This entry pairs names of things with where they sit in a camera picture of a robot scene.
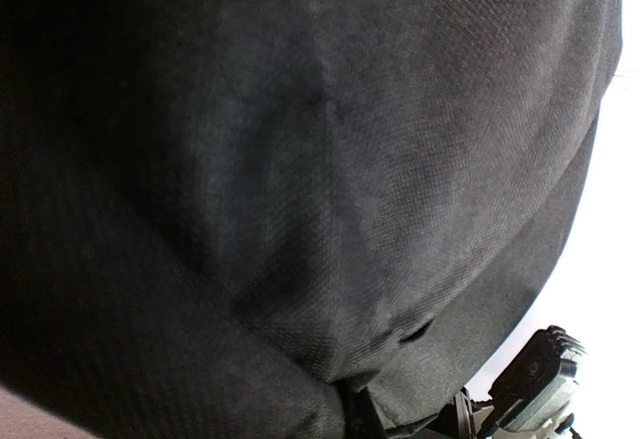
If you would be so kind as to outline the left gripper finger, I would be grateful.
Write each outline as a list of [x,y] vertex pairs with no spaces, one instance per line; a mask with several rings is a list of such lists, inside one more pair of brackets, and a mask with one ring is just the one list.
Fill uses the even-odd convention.
[[345,421],[345,439],[387,439],[367,388],[339,388]]

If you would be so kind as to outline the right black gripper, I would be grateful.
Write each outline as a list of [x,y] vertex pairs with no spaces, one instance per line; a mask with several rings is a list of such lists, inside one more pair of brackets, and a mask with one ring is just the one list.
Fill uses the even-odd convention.
[[[437,416],[407,426],[386,431],[388,438],[450,439],[478,438],[481,426],[493,411],[492,401],[473,401],[466,389],[458,392]],[[557,411],[537,431],[510,432],[496,429],[489,438],[548,438],[575,437],[575,416],[569,413],[569,403]]]

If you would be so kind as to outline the black student backpack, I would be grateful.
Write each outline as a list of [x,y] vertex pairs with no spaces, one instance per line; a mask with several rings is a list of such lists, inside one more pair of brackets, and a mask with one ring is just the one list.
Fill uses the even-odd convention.
[[101,438],[427,420],[564,249],[621,0],[1,0],[1,383]]

